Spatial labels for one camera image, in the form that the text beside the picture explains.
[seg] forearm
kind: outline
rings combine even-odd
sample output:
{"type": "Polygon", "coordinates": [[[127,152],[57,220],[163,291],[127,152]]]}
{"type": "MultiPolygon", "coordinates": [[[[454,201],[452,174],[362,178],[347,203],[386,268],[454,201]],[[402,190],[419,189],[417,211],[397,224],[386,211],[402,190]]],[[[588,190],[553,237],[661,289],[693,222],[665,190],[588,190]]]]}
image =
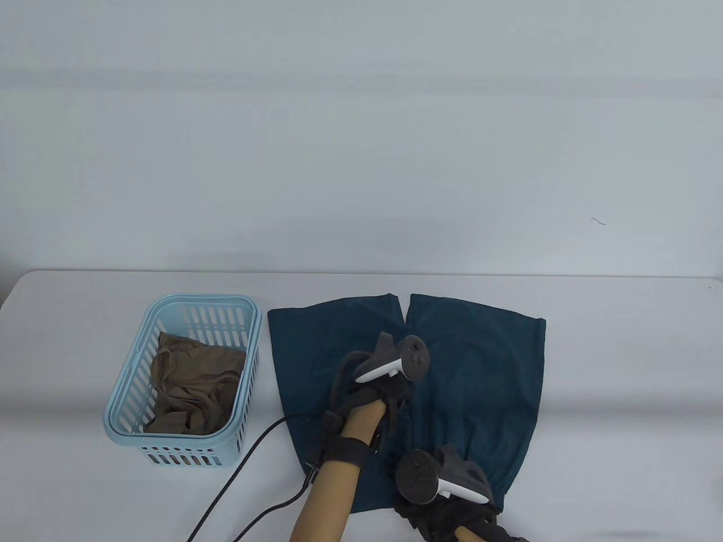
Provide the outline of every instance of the forearm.
{"type": "Polygon", "coordinates": [[[457,537],[459,542],[485,542],[467,527],[457,527],[454,535],[457,537]]]}
{"type": "MultiPolygon", "coordinates": [[[[382,401],[353,410],[341,436],[370,444],[386,406],[382,401]]],[[[341,461],[327,461],[316,477],[291,542],[339,542],[354,503],[359,467],[341,461]]]]}

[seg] dark teal pants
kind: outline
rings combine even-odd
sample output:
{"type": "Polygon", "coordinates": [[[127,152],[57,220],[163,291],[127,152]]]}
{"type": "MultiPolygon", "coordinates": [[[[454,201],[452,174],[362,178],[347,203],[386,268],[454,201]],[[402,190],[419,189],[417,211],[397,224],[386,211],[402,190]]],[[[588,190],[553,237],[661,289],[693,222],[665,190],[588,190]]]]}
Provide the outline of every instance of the dark teal pants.
{"type": "MultiPolygon", "coordinates": [[[[527,453],[542,393],[545,321],[451,298],[413,294],[406,317],[398,299],[345,298],[304,309],[269,311],[276,379],[285,415],[320,413],[339,361],[374,350],[379,334],[418,335],[432,365],[400,414],[395,436],[369,459],[352,512],[392,506],[394,467],[404,452],[454,444],[489,477],[501,509],[527,453]]],[[[288,422],[304,464],[318,419],[288,422]]]]}

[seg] brown cloth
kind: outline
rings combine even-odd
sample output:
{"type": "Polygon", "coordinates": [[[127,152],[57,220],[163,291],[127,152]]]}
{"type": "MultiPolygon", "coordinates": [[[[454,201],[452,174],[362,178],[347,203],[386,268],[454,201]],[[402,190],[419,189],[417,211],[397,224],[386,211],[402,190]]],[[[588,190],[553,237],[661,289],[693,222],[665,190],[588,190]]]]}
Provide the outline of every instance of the brown cloth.
{"type": "Polygon", "coordinates": [[[150,364],[158,391],[146,433],[208,435],[226,425],[234,409],[246,353],[161,333],[150,364]]]}

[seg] basket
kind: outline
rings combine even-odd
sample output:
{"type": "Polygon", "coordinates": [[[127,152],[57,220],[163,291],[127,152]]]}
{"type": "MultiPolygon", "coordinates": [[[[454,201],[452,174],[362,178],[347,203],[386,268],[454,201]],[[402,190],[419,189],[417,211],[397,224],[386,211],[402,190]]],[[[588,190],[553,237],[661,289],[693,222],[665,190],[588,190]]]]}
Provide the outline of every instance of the basket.
{"type": "Polygon", "coordinates": [[[137,448],[155,465],[218,468],[234,464],[241,455],[246,430],[261,321],[258,305],[246,296],[177,294],[157,300],[146,311],[108,401],[103,417],[108,437],[117,444],[137,448]],[[219,431],[204,436],[143,432],[153,418],[158,395],[150,383],[150,362],[162,331],[246,352],[234,409],[219,431]]]}

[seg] table surface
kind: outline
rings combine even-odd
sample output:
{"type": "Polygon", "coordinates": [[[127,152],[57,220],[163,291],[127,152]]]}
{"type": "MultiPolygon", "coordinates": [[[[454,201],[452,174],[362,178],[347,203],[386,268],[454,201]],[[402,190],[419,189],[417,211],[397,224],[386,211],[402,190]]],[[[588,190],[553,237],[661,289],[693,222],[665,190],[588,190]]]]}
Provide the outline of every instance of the table surface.
{"type": "MultiPolygon", "coordinates": [[[[231,471],[157,468],[102,415],[146,308],[243,293],[267,311],[346,296],[468,299],[547,319],[538,426],[501,523],[533,542],[709,541],[723,531],[723,284],[709,279],[36,271],[0,309],[0,524],[15,541],[185,540],[231,471]]],[[[268,329],[245,448],[281,417],[268,329]]],[[[285,427],[197,540],[231,540],[301,486],[285,427]]],[[[287,539],[303,499],[247,536],[287,539]]],[[[393,511],[344,540],[420,541],[393,511]]]]}

